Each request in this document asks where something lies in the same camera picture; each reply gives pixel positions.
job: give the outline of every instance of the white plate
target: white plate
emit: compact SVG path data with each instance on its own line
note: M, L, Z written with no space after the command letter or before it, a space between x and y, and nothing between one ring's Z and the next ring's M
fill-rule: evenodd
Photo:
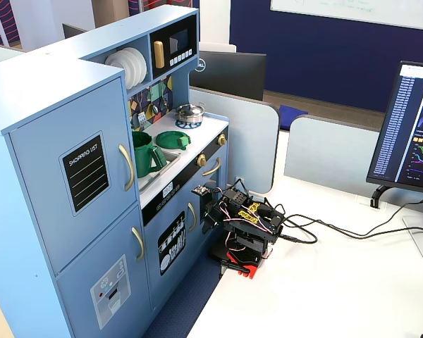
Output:
M134 79L131 78L132 71L130 69L131 65L130 65L129 62L126 62L125 60L123 60L118 55L118 53L113 53L108 58L106 58L105 64L124 69L124 71L125 71L125 88L130 89L131 87L133 87Z
M166 270L170 262L171 262L171 256L168 253L166 256L164 256L160 264L160 269L162 272Z
M146 77L146 74L147 74L147 64L146 64L146 60L144 59L144 56L141 54L140 51L138 51L137 49L134 49L132 47L124 48L124 50L132 53L134 56L136 56L136 58L140 62L141 76L140 76L140 82L139 83L141 83L144 80L144 78Z
M139 73L136 74L135 73L135 67L133 67L133 63L132 60L130 59L130 57L128 56L126 51L117 51L116 52L117 56L118 56L118 60L119 62L121 62L123 65L128 65L128 69L129 69L129 85L130 88L132 88L135 85L135 81L136 81L136 75L140 75Z
M134 86L136 86L138 83L140 83L140 77L141 77L141 66L140 62L136 58L136 56L133 55L133 53L126 51L123 49L122 51L119 51L119 53L125 54L132 63L133 73L135 75L135 81L133 83Z

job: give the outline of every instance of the green pitcher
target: green pitcher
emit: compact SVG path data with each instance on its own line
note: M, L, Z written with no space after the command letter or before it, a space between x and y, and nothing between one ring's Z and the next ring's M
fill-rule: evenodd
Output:
M163 151L152 144L152 136L146 132L132 132L132 138L138 178L159 171L166 166ZM155 162L154 167L152 167L152 159Z

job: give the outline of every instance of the black chalkboard label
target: black chalkboard label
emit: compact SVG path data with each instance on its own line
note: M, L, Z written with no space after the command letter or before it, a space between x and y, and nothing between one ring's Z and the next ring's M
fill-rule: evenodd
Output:
M160 259L160 275L171 266L172 262L178 257L185 248L186 230L185 230L185 211L169 225L169 227L158 238L158 254Z
M109 186L100 135L64 156L63 164L75 212Z

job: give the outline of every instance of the shopping list sign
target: shopping list sign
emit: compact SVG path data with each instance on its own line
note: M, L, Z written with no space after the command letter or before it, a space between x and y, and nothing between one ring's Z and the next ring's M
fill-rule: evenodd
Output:
M63 164L75 212L109 186L100 135L64 156Z

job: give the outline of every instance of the stove knob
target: stove knob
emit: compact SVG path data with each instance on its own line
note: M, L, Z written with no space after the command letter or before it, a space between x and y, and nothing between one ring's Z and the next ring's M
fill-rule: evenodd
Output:
M200 154L199 157L197 158L197 166L205 167L206 164L207 164L207 159L205 158L205 155Z
M223 145L225 145L226 144L226 136L224 135L224 134L221 134L221 135L219 135L218 136L218 144L220 145L220 146L223 146Z

